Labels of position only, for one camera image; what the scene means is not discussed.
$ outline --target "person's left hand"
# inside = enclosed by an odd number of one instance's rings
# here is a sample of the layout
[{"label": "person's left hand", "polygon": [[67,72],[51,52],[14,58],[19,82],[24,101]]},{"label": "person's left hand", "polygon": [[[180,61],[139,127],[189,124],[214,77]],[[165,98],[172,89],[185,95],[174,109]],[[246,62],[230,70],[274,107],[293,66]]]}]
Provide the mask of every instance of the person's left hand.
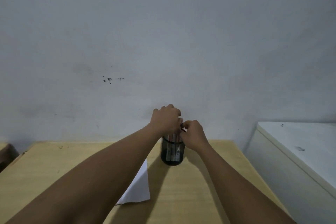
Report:
[{"label": "person's left hand", "polygon": [[181,123],[183,122],[181,111],[175,108],[172,104],[162,106],[160,110],[154,109],[150,125],[158,129],[162,136],[170,135],[179,132]]}]

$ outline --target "white cabinet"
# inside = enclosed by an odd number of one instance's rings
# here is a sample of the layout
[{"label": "white cabinet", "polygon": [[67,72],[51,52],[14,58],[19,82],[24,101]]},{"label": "white cabinet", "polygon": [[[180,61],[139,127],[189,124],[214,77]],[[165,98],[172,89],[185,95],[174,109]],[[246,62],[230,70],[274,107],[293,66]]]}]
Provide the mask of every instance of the white cabinet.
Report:
[{"label": "white cabinet", "polygon": [[259,122],[245,155],[297,223],[336,223],[336,124]]}]

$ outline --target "brown object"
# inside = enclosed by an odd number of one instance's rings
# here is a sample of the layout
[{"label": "brown object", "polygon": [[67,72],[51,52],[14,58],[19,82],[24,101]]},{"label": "brown object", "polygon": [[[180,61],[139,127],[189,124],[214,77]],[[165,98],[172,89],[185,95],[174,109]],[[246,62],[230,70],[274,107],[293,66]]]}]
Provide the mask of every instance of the brown object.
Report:
[{"label": "brown object", "polygon": [[8,143],[0,143],[0,173],[17,157],[19,153],[14,146]]},{"label": "brown object", "polygon": [[[209,142],[241,175],[286,210],[232,141]],[[71,168],[110,144],[39,142],[32,145],[25,155],[0,173],[0,224]],[[162,162],[160,150],[161,142],[158,142],[147,157],[150,200],[115,206],[104,223],[229,223],[200,157],[186,148],[183,162],[170,167]]]}]

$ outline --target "bare skin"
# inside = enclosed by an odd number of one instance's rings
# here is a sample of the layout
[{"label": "bare skin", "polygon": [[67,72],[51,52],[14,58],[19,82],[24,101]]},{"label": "bare skin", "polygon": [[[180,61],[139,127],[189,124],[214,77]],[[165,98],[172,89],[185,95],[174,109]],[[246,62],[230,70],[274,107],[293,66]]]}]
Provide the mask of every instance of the bare skin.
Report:
[{"label": "bare skin", "polygon": [[[158,139],[180,131],[179,116],[171,104],[155,109],[147,126],[78,164],[7,223],[103,223]],[[197,121],[183,127],[185,145],[204,161],[232,224],[295,223],[216,153]]]},{"label": "bare skin", "polygon": [[188,120],[183,127],[187,129],[180,134],[183,142],[203,160],[232,224],[296,223],[211,147],[197,120]]},{"label": "bare skin", "polygon": [[7,223],[103,223],[156,142],[180,130],[180,115],[172,104],[155,109],[147,126],[78,164]]}]

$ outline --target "white wall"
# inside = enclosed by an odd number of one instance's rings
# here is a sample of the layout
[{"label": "white wall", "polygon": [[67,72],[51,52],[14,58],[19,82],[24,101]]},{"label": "white wall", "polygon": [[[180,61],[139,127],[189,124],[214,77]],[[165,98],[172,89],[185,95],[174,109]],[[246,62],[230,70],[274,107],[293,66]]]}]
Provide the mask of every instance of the white wall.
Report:
[{"label": "white wall", "polygon": [[0,5],[0,134],[17,145],[125,136],[168,103],[240,148],[258,120],[336,121],[336,0]]}]

